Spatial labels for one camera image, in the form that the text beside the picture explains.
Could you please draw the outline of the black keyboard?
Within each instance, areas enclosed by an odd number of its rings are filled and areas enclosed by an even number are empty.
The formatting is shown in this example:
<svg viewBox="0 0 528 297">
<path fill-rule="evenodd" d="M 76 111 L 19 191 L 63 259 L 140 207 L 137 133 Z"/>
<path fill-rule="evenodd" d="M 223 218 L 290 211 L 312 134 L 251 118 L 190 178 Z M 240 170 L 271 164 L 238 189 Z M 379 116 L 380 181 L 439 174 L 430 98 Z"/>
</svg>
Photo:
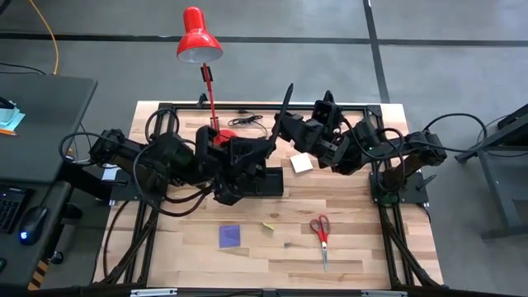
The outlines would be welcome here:
<svg viewBox="0 0 528 297">
<path fill-rule="evenodd" d="M 11 233 L 26 203 L 27 189 L 0 187 L 0 233 Z"/>
</svg>

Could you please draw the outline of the purple sticky note pad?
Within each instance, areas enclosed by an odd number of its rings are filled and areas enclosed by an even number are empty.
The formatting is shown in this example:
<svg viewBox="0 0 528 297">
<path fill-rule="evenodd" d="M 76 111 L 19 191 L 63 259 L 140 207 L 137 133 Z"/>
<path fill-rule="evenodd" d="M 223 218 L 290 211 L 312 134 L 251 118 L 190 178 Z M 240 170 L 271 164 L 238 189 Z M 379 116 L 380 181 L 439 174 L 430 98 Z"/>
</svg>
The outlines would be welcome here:
<svg viewBox="0 0 528 297">
<path fill-rule="evenodd" d="M 222 225 L 219 227 L 219 247 L 236 248 L 241 244 L 239 225 Z"/>
</svg>

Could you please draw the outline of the black computer mouse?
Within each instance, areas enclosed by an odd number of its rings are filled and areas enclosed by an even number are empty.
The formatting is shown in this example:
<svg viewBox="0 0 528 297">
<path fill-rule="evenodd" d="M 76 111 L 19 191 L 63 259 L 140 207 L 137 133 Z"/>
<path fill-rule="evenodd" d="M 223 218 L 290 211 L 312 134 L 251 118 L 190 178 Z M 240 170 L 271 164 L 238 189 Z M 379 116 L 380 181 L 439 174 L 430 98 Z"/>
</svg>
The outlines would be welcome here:
<svg viewBox="0 0 528 297">
<path fill-rule="evenodd" d="M 20 244 L 30 246 L 40 239 L 48 212 L 44 206 L 35 206 L 24 214 L 18 229 Z"/>
</svg>

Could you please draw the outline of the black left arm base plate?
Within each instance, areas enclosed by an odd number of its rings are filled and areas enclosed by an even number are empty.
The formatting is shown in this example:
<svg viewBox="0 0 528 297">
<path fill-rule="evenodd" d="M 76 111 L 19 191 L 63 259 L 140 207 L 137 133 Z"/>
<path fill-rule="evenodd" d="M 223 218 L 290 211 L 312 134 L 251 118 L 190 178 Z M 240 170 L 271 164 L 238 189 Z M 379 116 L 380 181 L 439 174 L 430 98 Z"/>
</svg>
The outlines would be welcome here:
<svg viewBox="0 0 528 297">
<path fill-rule="evenodd" d="M 136 201 L 140 200 L 139 193 L 133 181 L 106 181 L 111 186 L 110 200 L 113 201 Z M 152 199 L 161 199 L 166 195 L 167 183 L 159 183 L 153 186 L 141 186 L 142 192 Z"/>
</svg>

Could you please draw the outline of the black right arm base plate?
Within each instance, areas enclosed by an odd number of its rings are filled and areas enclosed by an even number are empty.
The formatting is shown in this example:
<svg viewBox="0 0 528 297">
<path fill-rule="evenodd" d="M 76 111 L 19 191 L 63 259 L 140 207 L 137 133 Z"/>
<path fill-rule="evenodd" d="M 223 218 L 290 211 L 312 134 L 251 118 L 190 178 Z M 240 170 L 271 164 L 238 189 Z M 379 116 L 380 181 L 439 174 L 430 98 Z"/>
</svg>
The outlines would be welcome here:
<svg viewBox="0 0 528 297">
<path fill-rule="evenodd" d="M 429 198 L 426 186 L 436 175 L 427 178 L 421 172 L 413 173 L 397 192 L 386 193 L 379 189 L 374 174 L 369 175 L 370 192 L 372 200 L 382 206 L 392 207 L 393 205 L 404 203 L 414 205 L 428 205 Z"/>
</svg>

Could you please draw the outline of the dark grey metal stand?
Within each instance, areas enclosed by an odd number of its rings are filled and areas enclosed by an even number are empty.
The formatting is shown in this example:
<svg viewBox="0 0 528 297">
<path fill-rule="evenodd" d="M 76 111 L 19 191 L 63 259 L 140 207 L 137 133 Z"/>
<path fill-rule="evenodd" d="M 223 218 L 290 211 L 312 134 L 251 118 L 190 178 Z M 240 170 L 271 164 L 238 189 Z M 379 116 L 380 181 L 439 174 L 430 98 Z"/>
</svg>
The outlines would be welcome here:
<svg viewBox="0 0 528 297">
<path fill-rule="evenodd" d="M 477 143 L 455 157 L 458 163 L 478 158 L 502 226 L 485 231 L 483 240 L 528 235 L 528 219 L 523 219 L 517 202 L 528 203 L 528 103 L 485 125 Z M 488 136 L 487 128 L 492 129 Z"/>
</svg>

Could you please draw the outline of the red handled scissors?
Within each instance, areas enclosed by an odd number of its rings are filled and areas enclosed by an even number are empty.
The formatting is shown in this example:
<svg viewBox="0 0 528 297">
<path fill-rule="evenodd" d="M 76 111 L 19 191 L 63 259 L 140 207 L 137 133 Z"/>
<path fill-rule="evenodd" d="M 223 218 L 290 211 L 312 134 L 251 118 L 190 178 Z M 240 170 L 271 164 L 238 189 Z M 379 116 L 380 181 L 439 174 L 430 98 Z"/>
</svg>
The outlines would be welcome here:
<svg viewBox="0 0 528 297">
<path fill-rule="evenodd" d="M 321 214 L 316 219 L 310 221 L 311 230 L 318 235 L 321 244 L 323 270 L 328 271 L 328 235 L 331 231 L 331 225 L 326 215 Z"/>
</svg>

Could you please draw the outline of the white sticky note pad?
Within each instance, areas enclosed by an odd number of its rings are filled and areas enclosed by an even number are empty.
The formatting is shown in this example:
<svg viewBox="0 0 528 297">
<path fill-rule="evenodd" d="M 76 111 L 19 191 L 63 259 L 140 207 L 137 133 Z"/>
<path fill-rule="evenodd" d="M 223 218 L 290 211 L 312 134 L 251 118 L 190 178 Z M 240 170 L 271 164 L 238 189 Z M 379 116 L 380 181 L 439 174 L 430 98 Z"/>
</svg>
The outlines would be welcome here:
<svg viewBox="0 0 528 297">
<path fill-rule="evenodd" d="M 308 172 L 314 169 L 310 156 L 307 153 L 300 153 L 290 157 L 290 163 L 295 173 Z"/>
</svg>

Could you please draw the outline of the black metal table frame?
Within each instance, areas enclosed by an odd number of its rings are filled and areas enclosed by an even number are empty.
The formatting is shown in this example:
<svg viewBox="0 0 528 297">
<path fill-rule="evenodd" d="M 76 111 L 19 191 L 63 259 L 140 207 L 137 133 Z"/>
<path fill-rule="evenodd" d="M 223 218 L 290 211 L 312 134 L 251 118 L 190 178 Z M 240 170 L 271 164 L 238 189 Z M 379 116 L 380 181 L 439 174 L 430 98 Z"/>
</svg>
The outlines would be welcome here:
<svg viewBox="0 0 528 297">
<path fill-rule="evenodd" d="M 401 104 L 338 103 L 343 115 L 355 124 L 364 114 L 375 123 L 406 134 L 408 123 Z M 190 101 L 138 101 L 130 137 L 144 141 L 144 125 L 158 107 L 174 106 L 181 124 L 180 135 L 193 139 L 196 129 L 208 125 L 209 103 L 199 108 Z M 297 154 L 289 143 L 277 139 L 270 167 L 284 168 L 284 193 L 278 197 L 247 198 L 233 207 L 220 205 L 207 196 L 193 214 L 182 218 L 160 215 L 153 240 L 145 239 L 133 266 L 115 283 L 143 283 L 143 287 L 233 288 L 249 291 L 273 289 L 380 289 L 388 290 L 382 227 L 379 211 L 370 197 L 370 165 L 354 176 L 341 176 L 329 168 L 294 173 L 290 157 Z M 107 270 L 124 256 L 135 229 L 148 220 L 150 207 L 131 201 L 118 216 L 107 251 Z M 317 236 L 309 221 L 326 214 L 332 223 L 328 273 L 323 271 Z M 402 228 L 409 248 L 442 282 L 436 248 L 426 214 L 417 206 L 403 205 Z M 262 222 L 275 227 L 266 229 Z M 219 226 L 240 225 L 240 247 L 219 247 Z M 285 248 L 284 243 L 291 243 Z"/>
</svg>

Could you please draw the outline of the red desk lamp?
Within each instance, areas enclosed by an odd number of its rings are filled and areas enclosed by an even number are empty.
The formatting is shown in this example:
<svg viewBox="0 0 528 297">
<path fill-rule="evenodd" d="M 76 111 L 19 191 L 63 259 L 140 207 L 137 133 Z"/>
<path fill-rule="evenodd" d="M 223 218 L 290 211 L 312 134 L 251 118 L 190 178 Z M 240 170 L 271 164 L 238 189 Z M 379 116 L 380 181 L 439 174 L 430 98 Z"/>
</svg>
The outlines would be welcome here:
<svg viewBox="0 0 528 297">
<path fill-rule="evenodd" d="M 209 93 L 212 127 L 217 131 L 213 143 L 220 145 L 227 143 L 236 134 L 232 130 L 221 129 L 219 118 L 215 110 L 215 96 L 213 92 L 212 72 L 208 63 L 222 57 L 224 51 L 206 28 L 205 14 L 199 7 L 187 7 L 183 12 L 183 23 L 185 35 L 180 39 L 177 46 L 176 57 L 185 64 L 200 64 L 200 71 Z"/>
</svg>

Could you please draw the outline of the dark grey desk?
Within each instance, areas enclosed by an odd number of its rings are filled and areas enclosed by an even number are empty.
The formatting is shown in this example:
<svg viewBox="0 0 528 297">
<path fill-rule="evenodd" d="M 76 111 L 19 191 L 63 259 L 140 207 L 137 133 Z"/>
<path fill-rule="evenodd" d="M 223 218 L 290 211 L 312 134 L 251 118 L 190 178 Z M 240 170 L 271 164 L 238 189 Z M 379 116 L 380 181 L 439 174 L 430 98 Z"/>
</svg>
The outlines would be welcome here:
<svg viewBox="0 0 528 297">
<path fill-rule="evenodd" d="M 97 88 L 90 78 L 0 74 L 0 96 L 24 114 L 15 135 L 0 135 L 0 185 L 32 189 L 28 208 L 48 210 L 42 235 L 33 245 L 19 242 L 17 231 L 0 233 L 0 296 L 26 290 L 73 189 L 58 181 L 63 160 L 59 142 L 78 130 Z"/>
</svg>

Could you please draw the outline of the black desk organizer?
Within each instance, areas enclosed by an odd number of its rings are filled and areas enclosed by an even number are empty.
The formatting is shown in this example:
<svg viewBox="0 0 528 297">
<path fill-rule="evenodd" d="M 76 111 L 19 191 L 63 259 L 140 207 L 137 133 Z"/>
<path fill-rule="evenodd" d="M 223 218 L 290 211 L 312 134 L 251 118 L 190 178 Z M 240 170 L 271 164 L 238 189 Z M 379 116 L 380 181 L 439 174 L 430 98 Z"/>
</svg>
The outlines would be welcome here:
<svg viewBox="0 0 528 297">
<path fill-rule="evenodd" d="M 284 172 L 282 167 L 268 167 L 264 177 L 243 178 L 240 184 L 247 197 L 282 196 Z"/>
</svg>

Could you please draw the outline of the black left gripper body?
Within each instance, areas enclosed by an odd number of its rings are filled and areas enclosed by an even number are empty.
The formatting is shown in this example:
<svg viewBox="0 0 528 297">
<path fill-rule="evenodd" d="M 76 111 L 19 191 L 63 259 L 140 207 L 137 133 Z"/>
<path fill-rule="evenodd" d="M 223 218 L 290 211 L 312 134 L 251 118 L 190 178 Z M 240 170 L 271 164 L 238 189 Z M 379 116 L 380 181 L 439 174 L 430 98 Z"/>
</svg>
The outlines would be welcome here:
<svg viewBox="0 0 528 297">
<path fill-rule="evenodd" d="M 227 147 L 215 144 L 218 131 L 208 125 L 196 131 L 196 158 L 200 173 L 211 182 L 214 199 L 222 205 L 234 205 L 243 198 L 234 177 L 229 175 Z"/>
</svg>

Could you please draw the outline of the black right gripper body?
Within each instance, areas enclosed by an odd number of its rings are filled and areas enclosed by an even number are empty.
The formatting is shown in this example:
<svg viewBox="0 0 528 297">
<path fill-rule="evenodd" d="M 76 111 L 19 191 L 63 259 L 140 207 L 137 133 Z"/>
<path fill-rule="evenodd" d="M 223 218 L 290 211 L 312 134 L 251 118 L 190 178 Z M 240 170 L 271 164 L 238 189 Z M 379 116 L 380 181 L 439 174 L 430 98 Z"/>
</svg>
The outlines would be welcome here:
<svg viewBox="0 0 528 297">
<path fill-rule="evenodd" d="M 315 143 L 315 156 L 320 167 L 339 164 L 349 147 L 350 139 L 341 132 L 342 108 L 330 101 L 316 101 L 312 119 L 322 125 Z"/>
</svg>

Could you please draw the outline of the silver metal bracket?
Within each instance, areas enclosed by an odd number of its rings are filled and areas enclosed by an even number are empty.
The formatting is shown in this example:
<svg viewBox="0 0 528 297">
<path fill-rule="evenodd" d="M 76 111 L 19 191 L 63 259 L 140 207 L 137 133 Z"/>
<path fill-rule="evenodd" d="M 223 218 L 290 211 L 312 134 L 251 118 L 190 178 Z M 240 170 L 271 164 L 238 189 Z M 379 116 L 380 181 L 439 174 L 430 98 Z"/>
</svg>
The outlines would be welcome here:
<svg viewBox="0 0 528 297">
<path fill-rule="evenodd" d="M 408 297 L 408 293 L 394 290 L 362 290 L 361 297 Z"/>
<path fill-rule="evenodd" d="M 177 288 L 154 288 L 130 291 L 130 297 L 168 297 L 176 296 Z"/>
</svg>

